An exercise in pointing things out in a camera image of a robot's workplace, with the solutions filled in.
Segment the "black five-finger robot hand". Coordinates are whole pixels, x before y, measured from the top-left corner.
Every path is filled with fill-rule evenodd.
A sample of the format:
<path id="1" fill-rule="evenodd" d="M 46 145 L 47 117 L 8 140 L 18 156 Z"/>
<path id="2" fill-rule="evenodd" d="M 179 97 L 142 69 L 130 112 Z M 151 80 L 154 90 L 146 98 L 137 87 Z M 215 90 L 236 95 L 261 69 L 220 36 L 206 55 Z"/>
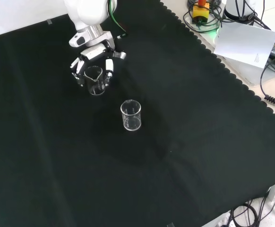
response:
<path id="1" fill-rule="evenodd" d="M 104 31 L 101 35 L 91 35 L 87 31 L 76 33 L 69 41 L 71 47 L 86 46 L 79 56 L 71 63 L 72 75 L 78 85 L 85 85 L 84 71 L 88 63 L 104 56 L 125 59 L 126 53 L 116 50 L 114 38 L 110 31 Z"/>

